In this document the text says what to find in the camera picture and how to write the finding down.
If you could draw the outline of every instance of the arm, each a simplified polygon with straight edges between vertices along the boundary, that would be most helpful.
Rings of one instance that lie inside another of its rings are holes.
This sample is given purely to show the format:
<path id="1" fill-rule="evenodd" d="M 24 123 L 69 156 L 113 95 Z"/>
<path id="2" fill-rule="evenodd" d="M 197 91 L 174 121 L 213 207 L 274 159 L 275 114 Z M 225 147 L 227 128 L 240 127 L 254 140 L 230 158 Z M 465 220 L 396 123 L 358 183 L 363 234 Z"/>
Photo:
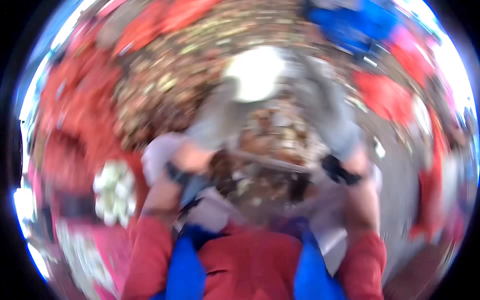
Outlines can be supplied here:
<path id="1" fill-rule="evenodd" d="M 342 164 L 348 172 L 363 175 L 366 179 L 348 187 L 345 208 L 348 248 L 337 279 L 350 300 L 382 300 L 386 250 L 378 235 L 379 196 L 376 182 L 369 176 L 371 163 L 364 149 L 360 149 Z"/>
<path id="2" fill-rule="evenodd" d="M 183 171 L 203 173 L 212 155 L 187 142 L 171 162 Z M 173 251 L 171 232 L 179 213 L 180 192 L 181 187 L 162 170 L 148 193 L 137 223 L 122 300 L 147 300 L 165 290 Z"/>

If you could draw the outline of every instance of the person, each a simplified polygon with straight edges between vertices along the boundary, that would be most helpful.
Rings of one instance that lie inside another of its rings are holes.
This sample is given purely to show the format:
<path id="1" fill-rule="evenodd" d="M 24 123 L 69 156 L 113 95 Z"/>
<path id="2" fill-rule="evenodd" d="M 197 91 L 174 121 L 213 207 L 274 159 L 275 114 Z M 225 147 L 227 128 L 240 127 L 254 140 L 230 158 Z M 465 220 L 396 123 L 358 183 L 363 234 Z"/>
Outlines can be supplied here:
<path id="1" fill-rule="evenodd" d="M 335 276 L 328 274 L 308 222 L 301 219 L 283 220 L 277 230 L 239 226 L 232 221 L 219 233 L 186 226 L 174 241 L 172 229 L 186 186 L 172 176 L 171 169 L 200 176 L 215 155 L 186 138 L 169 157 L 168 166 L 156 170 L 136 225 L 122 300 L 383 299 L 386 250 L 379 237 L 374 165 L 359 128 L 345 113 L 344 102 L 338 101 L 343 98 L 337 84 L 316 77 L 310 80 L 318 87 L 316 95 L 323 103 L 311 102 L 311 111 L 318 117 L 314 126 L 330 147 L 334 166 L 324 168 L 333 179 L 342 174 L 348 191 L 348 248 Z M 157 168 L 148 159 L 143 163 L 144 168 Z"/>

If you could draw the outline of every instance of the blue strap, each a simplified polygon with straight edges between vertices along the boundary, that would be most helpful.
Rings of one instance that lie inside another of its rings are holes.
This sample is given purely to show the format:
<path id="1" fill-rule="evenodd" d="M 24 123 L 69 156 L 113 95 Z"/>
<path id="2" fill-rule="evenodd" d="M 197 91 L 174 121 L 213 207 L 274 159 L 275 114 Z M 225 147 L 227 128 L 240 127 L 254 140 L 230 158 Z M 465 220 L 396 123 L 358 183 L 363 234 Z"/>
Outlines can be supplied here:
<path id="1" fill-rule="evenodd" d="M 328 273 L 318 244 L 311 242 L 311 231 L 304 233 L 303 248 L 293 280 L 295 300 L 345 300 L 339 283 Z"/>
<path id="2" fill-rule="evenodd" d="M 198 259 L 193 242 L 180 236 L 173 248 L 168 268 L 166 300 L 201 300 L 207 275 Z"/>

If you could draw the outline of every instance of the red shirt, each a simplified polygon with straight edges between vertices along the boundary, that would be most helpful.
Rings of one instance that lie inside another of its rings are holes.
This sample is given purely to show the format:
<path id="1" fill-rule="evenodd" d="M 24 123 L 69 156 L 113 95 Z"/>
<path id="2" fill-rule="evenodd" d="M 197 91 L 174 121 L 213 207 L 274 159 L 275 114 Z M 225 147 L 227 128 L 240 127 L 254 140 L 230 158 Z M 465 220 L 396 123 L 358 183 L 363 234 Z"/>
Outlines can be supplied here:
<path id="1" fill-rule="evenodd" d="M 302 249 L 289 235 L 237 230 L 207 242 L 198 257 L 207 272 L 204 300 L 292 300 L 293 278 Z M 137 224 L 122 300 L 147 300 L 164 290 L 173 250 L 170 231 L 151 217 Z M 385 245 L 374 232 L 349 247 L 337 279 L 349 300 L 380 300 Z"/>

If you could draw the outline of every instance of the red clothing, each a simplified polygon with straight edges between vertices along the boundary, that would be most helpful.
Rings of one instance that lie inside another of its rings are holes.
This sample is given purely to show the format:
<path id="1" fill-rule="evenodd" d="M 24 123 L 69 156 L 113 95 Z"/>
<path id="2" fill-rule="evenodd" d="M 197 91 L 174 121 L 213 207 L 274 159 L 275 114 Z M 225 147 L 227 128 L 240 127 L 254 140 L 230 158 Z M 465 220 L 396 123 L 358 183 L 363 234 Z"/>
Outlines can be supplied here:
<path id="1" fill-rule="evenodd" d="M 140 218 L 122 300 L 147 300 L 164 290 L 172 237 L 151 217 Z M 207 242 L 198 252 L 207 279 L 204 300 L 293 299 L 299 240 L 264 230 L 243 230 Z M 347 250 L 337 279 L 349 300 L 380 300 L 385 245 L 374 232 Z"/>

